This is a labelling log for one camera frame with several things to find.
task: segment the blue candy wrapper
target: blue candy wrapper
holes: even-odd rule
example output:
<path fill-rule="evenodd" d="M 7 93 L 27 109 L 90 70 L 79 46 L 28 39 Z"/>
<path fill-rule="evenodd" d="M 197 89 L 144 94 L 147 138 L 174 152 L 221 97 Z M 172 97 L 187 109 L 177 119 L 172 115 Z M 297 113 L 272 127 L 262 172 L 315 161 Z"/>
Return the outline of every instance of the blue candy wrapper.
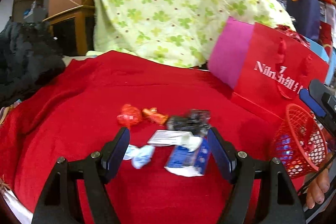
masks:
<path fill-rule="evenodd" d="M 183 146 L 176 145 L 169 156 L 165 169 L 170 173 L 184 176 L 194 177 L 205 174 L 210 156 L 209 144 L 203 139 L 199 148 L 190 152 Z"/>

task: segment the wrapped candy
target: wrapped candy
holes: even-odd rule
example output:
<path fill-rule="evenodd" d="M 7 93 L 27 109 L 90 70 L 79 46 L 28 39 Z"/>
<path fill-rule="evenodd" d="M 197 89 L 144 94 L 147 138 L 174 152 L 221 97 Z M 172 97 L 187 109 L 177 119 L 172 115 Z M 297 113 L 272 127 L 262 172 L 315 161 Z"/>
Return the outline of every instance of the wrapped candy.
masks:
<path fill-rule="evenodd" d="M 156 107 L 152 107 L 150 109 L 144 108 L 142 110 L 142 115 L 144 117 L 147 117 L 152 122 L 158 123 L 161 126 L 168 120 L 168 116 L 158 113 Z"/>
<path fill-rule="evenodd" d="M 297 32 L 294 32 L 288 26 L 278 24 L 275 30 L 284 33 L 285 35 L 300 42 L 305 47 L 310 48 L 310 43 L 305 39 L 305 37 Z"/>
<path fill-rule="evenodd" d="M 125 104 L 121 108 L 121 113 L 117 116 L 119 124 L 128 129 L 142 121 L 142 115 L 139 109 L 130 104 Z"/>
<path fill-rule="evenodd" d="M 210 111 L 192 109 L 185 117 L 171 116 L 167 121 L 167 129 L 189 131 L 194 135 L 205 136 L 211 125 L 208 123 Z"/>

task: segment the black candy wrapper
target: black candy wrapper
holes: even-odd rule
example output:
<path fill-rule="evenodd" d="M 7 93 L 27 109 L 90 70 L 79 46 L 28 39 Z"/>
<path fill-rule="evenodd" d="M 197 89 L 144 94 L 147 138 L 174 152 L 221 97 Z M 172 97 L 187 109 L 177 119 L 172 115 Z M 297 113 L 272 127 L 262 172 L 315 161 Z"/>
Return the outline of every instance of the black candy wrapper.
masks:
<path fill-rule="evenodd" d="M 209 110 L 192 109 L 185 116 L 171 116 L 167 123 L 167 129 L 173 131 L 189 131 L 193 135 L 205 136 L 211 125 Z"/>

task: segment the metal screw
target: metal screw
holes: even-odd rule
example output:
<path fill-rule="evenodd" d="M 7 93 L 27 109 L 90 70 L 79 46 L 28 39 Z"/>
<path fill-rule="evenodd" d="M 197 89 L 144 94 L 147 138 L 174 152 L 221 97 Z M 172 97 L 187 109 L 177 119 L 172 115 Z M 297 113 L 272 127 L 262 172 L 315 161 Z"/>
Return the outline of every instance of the metal screw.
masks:
<path fill-rule="evenodd" d="M 278 158 L 273 158 L 272 161 L 273 161 L 275 164 L 279 164 L 279 163 L 281 163 L 281 161 L 280 161 Z"/>
<path fill-rule="evenodd" d="M 238 156 L 240 157 L 240 158 L 246 158 L 247 157 L 247 154 L 244 152 L 244 151 L 239 151 L 238 152 Z"/>
<path fill-rule="evenodd" d="M 58 164 L 61 164 L 63 161 L 65 161 L 65 158 L 64 158 L 64 157 L 59 157 L 59 158 L 57 159 L 57 163 L 58 163 Z"/>
<path fill-rule="evenodd" d="M 91 158 L 93 159 L 98 158 L 99 156 L 100 156 L 100 152 L 98 151 L 91 153 Z"/>

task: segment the red plastic basket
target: red plastic basket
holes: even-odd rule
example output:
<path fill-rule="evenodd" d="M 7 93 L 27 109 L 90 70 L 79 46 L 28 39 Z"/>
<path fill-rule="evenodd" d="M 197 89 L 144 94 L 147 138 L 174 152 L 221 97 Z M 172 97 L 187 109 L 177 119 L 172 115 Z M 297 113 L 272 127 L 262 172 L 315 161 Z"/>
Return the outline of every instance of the red plastic basket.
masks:
<path fill-rule="evenodd" d="M 297 178 L 318 171 L 326 154 L 324 136 L 312 115 L 298 105 L 289 104 L 270 155 L 282 161 L 290 177 Z"/>

